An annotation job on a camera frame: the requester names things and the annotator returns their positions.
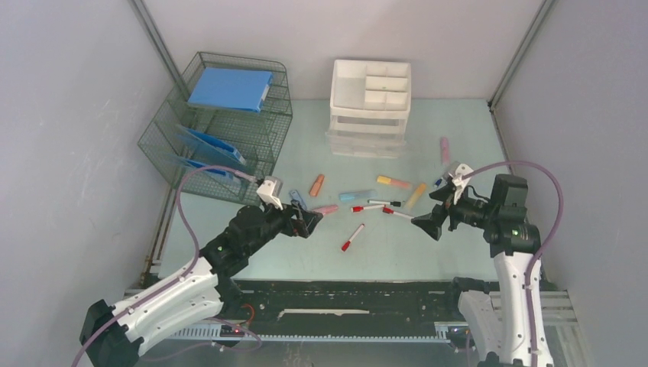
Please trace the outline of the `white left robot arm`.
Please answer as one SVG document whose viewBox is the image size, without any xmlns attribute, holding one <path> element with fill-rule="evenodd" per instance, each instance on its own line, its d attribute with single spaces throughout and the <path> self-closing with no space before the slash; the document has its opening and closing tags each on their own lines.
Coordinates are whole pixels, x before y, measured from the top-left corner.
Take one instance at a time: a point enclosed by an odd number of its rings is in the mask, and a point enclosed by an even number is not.
<svg viewBox="0 0 648 367">
<path fill-rule="evenodd" d="M 308 238 L 323 215 L 293 201 L 244 206 L 224 231 L 180 269 L 149 288 L 109 305 L 89 307 L 79 336 L 94 366 L 134 366 L 149 349 L 197 321 L 240 312 L 242 292 L 232 280 L 278 235 Z"/>
</svg>

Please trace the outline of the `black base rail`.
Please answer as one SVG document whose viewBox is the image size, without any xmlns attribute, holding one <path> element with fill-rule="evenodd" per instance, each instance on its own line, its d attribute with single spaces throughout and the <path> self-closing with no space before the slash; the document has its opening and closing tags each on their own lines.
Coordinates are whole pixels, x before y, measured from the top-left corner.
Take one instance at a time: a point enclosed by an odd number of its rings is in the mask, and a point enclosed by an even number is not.
<svg viewBox="0 0 648 367">
<path fill-rule="evenodd" d="M 222 317 L 246 322 L 264 340 L 438 342 L 466 326 L 459 292 L 486 290 L 501 315 L 496 282 L 244 281 L 241 300 Z"/>
</svg>

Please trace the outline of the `yellow pink highlighter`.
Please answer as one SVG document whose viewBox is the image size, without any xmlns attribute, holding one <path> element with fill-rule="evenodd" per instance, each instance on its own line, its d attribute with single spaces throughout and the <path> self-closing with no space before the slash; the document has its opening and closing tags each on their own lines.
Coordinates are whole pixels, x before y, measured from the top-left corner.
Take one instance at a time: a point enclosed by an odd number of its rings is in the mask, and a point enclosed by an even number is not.
<svg viewBox="0 0 648 367">
<path fill-rule="evenodd" d="M 376 182 L 378 184 L 380 183 L 380 184 L 383 184 L 383 185 L 388 185 L 388 186 L 392 186 L 392 187 L 398 187 L 398 188 L 405 189 L 405 190 L 410 190 L 411 187 L 412 187 L 412 184 L 410 182 L 408 182 L 408 181 L 398 180 L 398 179 L 388 177 L 388 176 L 384 176 L 384 175 L 378 175 L 377 179 L 376 179 Z"/>
</svg>

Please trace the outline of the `red cap marker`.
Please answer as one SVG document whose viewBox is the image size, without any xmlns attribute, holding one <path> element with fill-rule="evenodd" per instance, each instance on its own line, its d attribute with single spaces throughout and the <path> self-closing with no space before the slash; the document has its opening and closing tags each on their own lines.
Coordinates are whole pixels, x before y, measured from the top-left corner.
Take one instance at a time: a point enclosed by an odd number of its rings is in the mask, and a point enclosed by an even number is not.
<svg viewBox="0 0 648 367">
<path fill-rule="evenodd" d="M 366 206 L 353 206 L 351 208 L 352 213 L 360 213 L 362 211 L 366 210 L 373 210 L 373 209 L 383 209 L 385 207 L 384 204 L 371 204 L 371 205 L 366 205 Z"/>
<path fill-rule="evenodd" d="M 364 229 L 365 224 L 361 223 L 357 229 L 349 236 L 349 238 L 346 240 L 346 242 L 342 245 L 341 250 L 343 252 L 346 252 L 348 248 L 351 246 L 352 242 L 355 240 L 355 238 L 358 236 L 358 234 Z"/>
<path fill-rule="evenodd" d="M 413 219 L 413 216 L 411 216 L 411 215 L 409 215 L 409 214 L 402 213 L 402 212 L 400 212 L 400 211 L 397 211 L 397 210 L 391 209 L 390 207 L 386 207 L 386 206 L 384 206 L 384 207 L 382 208 L 382 212 L 383 212 L 383 213 L 386 213 L 386 214 L 389 214 L 389 215 L 393 215 L 393 216 L 399 216 L 399 217 L 404 218 L 404 219 L 407 219 L 407 220 L 409 220 L 409 221 L 411 221 L 411 220 Z"/>
</svg>

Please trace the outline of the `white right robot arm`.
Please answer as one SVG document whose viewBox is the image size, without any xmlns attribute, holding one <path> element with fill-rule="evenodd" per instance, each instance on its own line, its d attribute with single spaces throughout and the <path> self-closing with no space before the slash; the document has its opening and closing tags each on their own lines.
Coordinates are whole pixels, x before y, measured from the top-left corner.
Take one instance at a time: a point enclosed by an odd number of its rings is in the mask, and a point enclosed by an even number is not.
<svg viewBox="0 0 648 367">
<path fill-rule="evenodd" d="M 437 201 L 432 212 L 411 222 L 435 240 L 444 222 L 451 231 L 462 223 L 481 229 L 497 273 L 501 311 L 495 312 L 485 283 L 472 278 L 454 280 L 456 291 L 445 297 L 445 311 L 466 320 L 481 366 L 552 366 L 539 285 L 541 235 L 526 221 L 527 181 L 498 174 L 487 199 L 471 198 L 467 186 L 459 174 L 449 175 L 429 195 Z"/>
</svg>

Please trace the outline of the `pink correction tape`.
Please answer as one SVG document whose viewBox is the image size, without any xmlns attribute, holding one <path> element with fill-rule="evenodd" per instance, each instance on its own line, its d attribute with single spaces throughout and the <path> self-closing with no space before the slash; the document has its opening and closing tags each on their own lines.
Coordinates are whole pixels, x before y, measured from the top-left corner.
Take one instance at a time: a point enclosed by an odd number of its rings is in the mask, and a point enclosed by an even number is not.
<svg viewBox="0 0 648 367">
<path fill-rule="evenodd" d="M 327 206 L 320 206 L 320 207 L 317 207 L 315 209 L 312 209 L 313 212 L 321 213 L 324 216 L 329 215 L 331 213 L 335 213 L 338 210 L 339 210 L 339 206 L 336 205 L 336 204 L 327 205 Z"/>
</svg>

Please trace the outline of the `blue transparent correction tape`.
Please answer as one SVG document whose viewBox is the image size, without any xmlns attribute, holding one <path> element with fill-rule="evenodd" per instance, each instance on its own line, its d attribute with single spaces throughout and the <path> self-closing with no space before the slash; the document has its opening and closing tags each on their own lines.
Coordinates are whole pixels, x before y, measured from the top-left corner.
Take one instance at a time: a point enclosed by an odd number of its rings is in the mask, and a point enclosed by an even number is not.
<svg viewBox="0 0 648 367">
<path fill-rule="evenodd" d="M 289 197 L 292 205 L 298 206 L 301 210 L 308 210 L 307 205 L 298 190 L 290 190 Z"/>
</svg>

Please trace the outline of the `blue folder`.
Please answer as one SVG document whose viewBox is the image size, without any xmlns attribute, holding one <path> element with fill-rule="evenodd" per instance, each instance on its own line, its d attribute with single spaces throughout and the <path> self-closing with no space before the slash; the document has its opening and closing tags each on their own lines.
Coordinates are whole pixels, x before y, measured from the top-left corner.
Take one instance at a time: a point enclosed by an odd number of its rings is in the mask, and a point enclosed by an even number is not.
<svg viewBox="0 0 648 367">
<path fill-rule="evenodd" d="M 273 80 L 271 71 L 207 67 L 193 88 L 188 103 L 260 112 Z"/>
<path fill-rule="evenodd" d="M 175 134 L 179 141 L 193 151 L 191 156 L 195 161 L 233 168 L 245 167 L 247 164 L 240 151 L 226 141 L 183 126 L 177 126 Z"/>
<path fill-rule="evenodd" d="M 199 170 L 200 168 L 206 167 L 202 172 L 209 178 L 216 180 L 222 184 L 228 185 L 241 185 L 241 178 L 235 173 L 234 169 L 229 167 L 219 166 L 219 165 L 209 165 L 200 161 L 194 161 L 189 158 L 180 158 L 180 163 L 184 166 L 190 167 L 192 169 Z"/>
</svg>

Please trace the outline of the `white plastic drawer organizer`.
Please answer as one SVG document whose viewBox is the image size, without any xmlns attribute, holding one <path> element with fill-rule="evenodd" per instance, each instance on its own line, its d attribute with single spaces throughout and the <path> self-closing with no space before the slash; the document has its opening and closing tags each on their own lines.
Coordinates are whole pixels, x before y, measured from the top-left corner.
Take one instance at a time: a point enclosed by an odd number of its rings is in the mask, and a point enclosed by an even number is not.
<svg viewBox="0 0 648 367">
<path fill-rule="evenodd" d="M 326 138 L 333 154 L 398 158 L 412 102 L 411 64 L 336 60 Z"/>
</svg>

